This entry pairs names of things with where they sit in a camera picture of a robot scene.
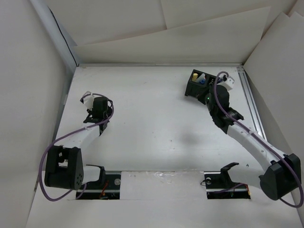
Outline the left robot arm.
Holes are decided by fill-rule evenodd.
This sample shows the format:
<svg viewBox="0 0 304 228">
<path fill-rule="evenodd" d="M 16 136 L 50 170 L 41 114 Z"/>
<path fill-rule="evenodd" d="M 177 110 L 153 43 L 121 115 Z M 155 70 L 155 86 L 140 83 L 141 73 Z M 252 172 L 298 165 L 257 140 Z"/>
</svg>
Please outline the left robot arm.
<svg viewBox="0 0 304 228">
<path fill-rule="evenodd" d="M 107 128 L 114 113 L 113 102 L 104 96 L 82 98 L 81 102 L 88 108 L 83 129 L 63 144 L 56 142 L 47 152 L 44 183 L 48 187 L 78 190 L 88 183 L 95 188 L 105 185 L 105 168 L 84 165 L 83 154 Z"/>
</svg>

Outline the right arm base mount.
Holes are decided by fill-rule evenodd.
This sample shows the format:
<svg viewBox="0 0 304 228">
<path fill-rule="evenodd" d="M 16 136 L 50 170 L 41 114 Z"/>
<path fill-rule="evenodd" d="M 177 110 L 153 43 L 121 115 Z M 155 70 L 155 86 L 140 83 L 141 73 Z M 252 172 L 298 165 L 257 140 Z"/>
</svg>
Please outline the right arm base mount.
<svg viewBox="0 0 304 228">
<path fill-rule="evenodd" d="M 243 183 L 233 182 L 228 174 L 228 171 L 237 165 L 239 165 L 239 163 L 232 162 L 222 167 L 220 171 L 204 172 L 204 180 L 200 185 L 206 188 L 207 199 L 251 199 L 248 186 Z"/>
</svg>

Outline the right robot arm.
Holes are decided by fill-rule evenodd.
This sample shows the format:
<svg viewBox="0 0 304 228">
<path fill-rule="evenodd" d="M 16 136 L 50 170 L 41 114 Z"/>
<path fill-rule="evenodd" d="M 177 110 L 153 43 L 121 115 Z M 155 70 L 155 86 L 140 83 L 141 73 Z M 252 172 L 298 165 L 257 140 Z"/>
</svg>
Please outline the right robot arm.
<svg viewBox="0 0 304 228">
<path fill-rule="evenodd" d="M 300 158 L 293 153 L 282 152 L 246 127 L 244 117 L 229 106 L 229 92 L 224 86 L 209 85 L 198 100 L 207 106 L 214 124 L 241 144 L 261 166 L 258 170 L 225 168 L 219 176 L 220 183 L 225 187 L 231 187 L 236 182 L 255 186 L 272 200 L 281 200 L 286 194 L 299 189 L 300 202 L 296 207 L 301 207 L 304 190 Z"/>
</svg>

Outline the yellow highlighter marker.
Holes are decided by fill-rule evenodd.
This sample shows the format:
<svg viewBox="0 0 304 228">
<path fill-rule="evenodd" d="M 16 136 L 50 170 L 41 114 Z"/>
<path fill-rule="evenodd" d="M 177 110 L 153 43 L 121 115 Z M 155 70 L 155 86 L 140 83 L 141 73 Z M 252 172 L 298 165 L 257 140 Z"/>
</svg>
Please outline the yellow highlighter marker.
<svg viewBox="0 0 304 228">
<path fill-rule="evenodd" d="M 192 75 L 192 81 L 193 81 L 193 82 L 197 82 L 197 81 L 198 81 L 198 78 L 199 78 L 199 74 L 193 73 L 193 75 Z"/>
</svg>

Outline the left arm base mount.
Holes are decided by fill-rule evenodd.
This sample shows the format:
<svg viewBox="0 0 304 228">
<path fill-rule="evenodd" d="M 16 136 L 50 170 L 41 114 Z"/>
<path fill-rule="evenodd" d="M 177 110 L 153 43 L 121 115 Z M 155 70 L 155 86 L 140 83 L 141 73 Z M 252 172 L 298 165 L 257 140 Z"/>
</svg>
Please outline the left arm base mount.
<svg viewBox="0 0 304 228">
<path fill-rule="evenodd" d="M 105 171 L 102 167 L 101 179 L 87 183 L 76 191 L 77 200 L 119 200 L 121 186 L 121 171 Z"/>
</svg>

